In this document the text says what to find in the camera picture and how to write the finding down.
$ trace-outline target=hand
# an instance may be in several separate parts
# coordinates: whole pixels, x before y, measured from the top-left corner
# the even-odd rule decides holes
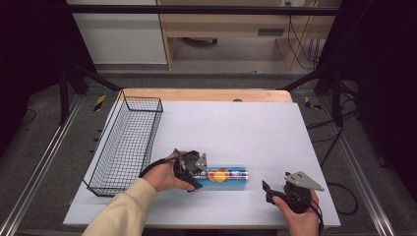
[[[174,156],[175,155],[172,153],[167,156],[166,159]],[[193,185],[175,177],[173,168],[174,163],[171,161],[156,165],[143,177],[143,179],[148,181],[148,183],[150,183],[158,192],[173,188],[194,191]]]
[[[312,200],[319,203],[319,198],[314,190],[311,190]],[[289,232],[291,236],[318,236],[319,235],[319,217],[309,208],[306,212],[298,214],[292,211],[288,204],[280,197],[272,198],[278,208],[285,215],[288,222]]]

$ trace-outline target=white cabinet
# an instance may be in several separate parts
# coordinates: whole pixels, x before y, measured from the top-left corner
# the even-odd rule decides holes
[[[67,0],[68,4],[155,5],[154,0]],[[94,64],[166,64],[157,14],[74,14]]]

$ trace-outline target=can label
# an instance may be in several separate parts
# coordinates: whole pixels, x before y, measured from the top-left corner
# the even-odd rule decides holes
[[[244,166],[209,166],[193,178],[203,186],[236,186],[245,185],[249,175]]]

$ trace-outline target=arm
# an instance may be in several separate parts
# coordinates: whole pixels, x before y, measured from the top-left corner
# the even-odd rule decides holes
[[[125,193],[116,195],[83,235],[141,235],[156,189],[137,179]]]
[[[319,198],[314,190],[312,193],[312,205],[319,203]],[[288,222],[291,236],[318,236],[319,235],[319,218],[316,213],[309,208],[306,212],[297,214],[291,210],[288,204],[280,197],[272,198],[278,208],[285,215]]]
[[[142,235],[157,192],[171,188],[194,190],[191,184],[175,177],[173,163],[156,165],[124,193],[116,195],[83,235]]]

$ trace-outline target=metal rail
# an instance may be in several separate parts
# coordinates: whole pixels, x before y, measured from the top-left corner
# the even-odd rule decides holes
[[[330,114],[330,104],[327,98],[319,97],[321,104],[323,105],[324,111],[327,116],[331,118]],[[337,132],[336,126],[333,124],[333,129]],[[365,173],[363,172],[361,166],[356,160],[355,154],[353,153],[349,142],[341,133],[339,137],[340,150],[343,153],[343,156],[346,160],[347,166],[349,167],[350,173],[352,174],[353,180],[358,187],[359,193],[362,196],[362,200],[365,203],[365,206],[368,209],[369,214],[371,215],[372,220],[374,221],[375,227],[377,228],[381,236],[394,236],[395,232],[387,218],[386,213],[384,212],[383,207],[381,206],[380,201],[378,200],[372,186],[368,182]]]
[[[68,116],[68,119],[63,125],[60,125],[55,132],[54,137],[49,143],[49,146],[43,154],[42,159],[39,161],[36,169],[33,171],[33,174],[31,175],[27,185],[22,191],[21,196],[19,197],[12,211],[9,213],[6,221],[1,225],[0,236],[14,235],[18,229],[19,224],[21,223],[34,195],[36,194],[37,189],[43,180],[43,177],[46,174],[46,171],[48,170],[52,160],[55,157],[56,151],[60,147],[65,134],[67,133],[71,123],[74,120],[74,117],[76,116],[82,99],[82,95],[76,95],[71,105],[71,113]]]

